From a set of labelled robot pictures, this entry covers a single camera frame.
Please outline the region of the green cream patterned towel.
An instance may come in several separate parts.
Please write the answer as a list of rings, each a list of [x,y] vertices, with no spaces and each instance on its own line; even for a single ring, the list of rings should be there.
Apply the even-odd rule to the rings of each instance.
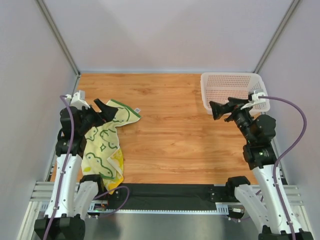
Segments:
[[[86,146],[81,163],[83,175],[100,175],[102,179],[109,179],[103,172],[109,168],[103,166],[103,161],[110,157],[120,147],[118,128],[133,124],[141,119],[138,109],[132,109],[128,105],[109,100],[107,106],[118,108],[111,122],[93,127],[85,135]]]

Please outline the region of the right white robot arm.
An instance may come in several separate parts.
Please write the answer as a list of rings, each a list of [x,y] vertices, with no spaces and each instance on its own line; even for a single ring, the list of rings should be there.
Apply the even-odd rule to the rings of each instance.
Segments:
[[[280,160],[303,137],[307,128],[307,119],[296,104],[282,98],[275,97],[274,99],[294,107],[303,120],[300,135],[280,156],[276,156],[271,144],[276,135],[276,120],[267,114],[256,118],[250,114],[253,106],[270,100],[269,96],[254,93],[249,94],[247,99],[229,97],[226,104],[210,101],[214,120],[219,120],[223,115],[228,114],[225,122],[235,122],[244,136],[246,144],[243,146],[243,157],[258,181],[263,200],[260,200],[255,194],[250,182],[244,176],[228,178],[226,187],[228,192],[243,205],[254,222],[259,231],[258,239],[311,240],[313,239],[312,233],[303,230],[292,211],[279,169]]]

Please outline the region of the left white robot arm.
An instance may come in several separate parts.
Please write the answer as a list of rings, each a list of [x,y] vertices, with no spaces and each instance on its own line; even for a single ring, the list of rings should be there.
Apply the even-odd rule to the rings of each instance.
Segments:
[[[34,223],[34,231],[41,240],[82,240],[85,237],[85,219],[92,200],[104,189],[97,174],[77,183],[78,170],[84,158],[87,144],[85,135],[93,127],[113,120],[117,108],[95,99],[100,109],[90,105],[65,104],[60,113],[61,129],[55,146],[56,177],[48,207],[42,219]]]

